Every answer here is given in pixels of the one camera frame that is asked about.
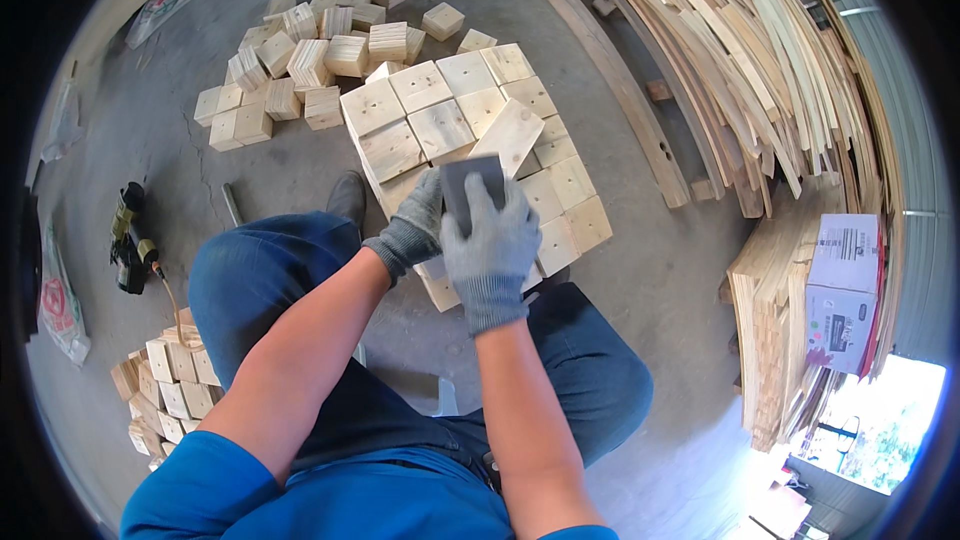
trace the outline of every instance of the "stack of wooden blocks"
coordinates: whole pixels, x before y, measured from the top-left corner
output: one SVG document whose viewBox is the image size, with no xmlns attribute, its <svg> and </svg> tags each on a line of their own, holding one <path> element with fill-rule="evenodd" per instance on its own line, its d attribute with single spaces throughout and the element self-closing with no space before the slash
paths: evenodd
<svg viewBox="0 0 960 540">
<path fill-rule="evenodd" d="M 167 328 L 110 370 L 129 406 L 129 439 L 139 453 L 152 457 L 151 471 L 197 429 L 224 394 L 189 308 L 180 311 L 180 321 L 185 345 L 176 327 Z"/>
<path fill-rule="evenodd" d="M 366 178 L 388 218 L 426 170 L 498 155 L 504 174 L 520 180 L 540 217 L 543 243 L 529 288 L 613 232 L 543 82 L 517 44 L 496 43 L 490 38 L 484 41 L 489 47 L 436 62 L 383 67 L 340 101 Z M 440 311 L 459 304 L 442 258 L 414 269 Z"/>
<path fill-rule="evenodd" d="M 425 31 L 386 22 L 387 9 L 403 1 L 270 0 L 263 24 L 246 30 L 229 59 L 223 85 L 199 93 L 194 120 L 210 128 L 210 147 L 270 140 L 274 122 L 300 117 L 313 130 L 341 126 L 337 76 L 366 78 L 385 62 L 412 65 L 420 54 Z M 444 31 L 450 9 L 442 10 Z"/>
</svg>

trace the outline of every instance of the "hand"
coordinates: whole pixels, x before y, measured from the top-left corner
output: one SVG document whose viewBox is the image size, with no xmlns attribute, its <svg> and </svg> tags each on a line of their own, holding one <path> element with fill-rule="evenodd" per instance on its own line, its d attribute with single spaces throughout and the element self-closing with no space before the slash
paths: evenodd
<svg viewBox="0 0 960 540">
<path fill-rule="evenodd" d="M 363 246 L 372 249 L 390 271 L 391 288 L 406 270 L 440 254 L 443 203 L 440 170 L 427 169 L 400 203 L 390 224 L 377 237 L 364 240 Z"/>
<path fill-rule="evenodd" d="M 463 183 L 473 231 L 464 238 L 451 213 L 439 234 L 446 274 L 460 295 L 472 336 L 527 317 L 521 287 L 537 258 L 543 235 L 520 185 L 504 180 L 506 204 L 497 210 L 478 173 Z"/>
</svg>

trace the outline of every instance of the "cardboard box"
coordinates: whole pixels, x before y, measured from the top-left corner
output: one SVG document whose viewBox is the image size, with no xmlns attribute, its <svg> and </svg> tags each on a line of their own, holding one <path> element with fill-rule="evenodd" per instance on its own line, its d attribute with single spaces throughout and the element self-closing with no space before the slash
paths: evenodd
<svg viewBox="0 0 960 540">
<path fill-rule="evenodd" d="M 880 222 L 824 214 L 806 281 L 806 361 L 859 374 L 877 309 Z"/>
</svg>

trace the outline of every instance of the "forearm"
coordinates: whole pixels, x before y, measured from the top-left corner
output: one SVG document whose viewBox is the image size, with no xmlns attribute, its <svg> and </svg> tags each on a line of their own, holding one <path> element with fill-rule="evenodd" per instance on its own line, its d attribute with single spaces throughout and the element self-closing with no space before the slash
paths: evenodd
<svg viewBox="0 0 960 540">
<path fill-rule="evenodd" d="M 283 479 L 389 288 L 383 261 L 361 248 L 250 349 L 199 429 L 232 440 Z"/>
<path fill-rule="evenodd" d="M 476 337 L 486 436 L 519 538 L 603 525 L 584 464 L 526 320 Z"/>
</svg>

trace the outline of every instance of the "blue shirt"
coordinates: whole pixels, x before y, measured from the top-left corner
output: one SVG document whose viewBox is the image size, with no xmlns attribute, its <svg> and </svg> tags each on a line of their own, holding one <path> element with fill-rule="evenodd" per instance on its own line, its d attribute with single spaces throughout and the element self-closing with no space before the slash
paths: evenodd
<svg viewBox="0 0 960 540">
<path fill-rule="evenodd" d="M 394 461 L 414 463 L 404 467 Z M 514 538 L 503 498 L 426 449 L 360 454 L 293 475 L 280 488 L 252 454 L 209 431 L 186 434 L 124 509 L 124 540 L 174 538 Z M 617 540 L 598 525 L 549 540 Z"/>
</svg>

